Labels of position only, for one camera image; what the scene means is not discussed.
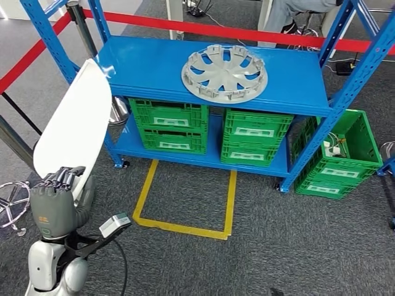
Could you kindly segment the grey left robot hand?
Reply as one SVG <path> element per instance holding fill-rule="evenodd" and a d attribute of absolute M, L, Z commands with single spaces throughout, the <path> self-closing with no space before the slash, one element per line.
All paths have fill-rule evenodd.
<path fill-rule="evenodd" d="M 29 204 L 33 219 L 43 238 L 54 240 L 68 236 L 89 220 L 95 195 L 95 178 L 88 177 L 77 205 L 72 192 L 74 181 L 85 170 L 84 166 L 62 166 L 30 190 Z"/>

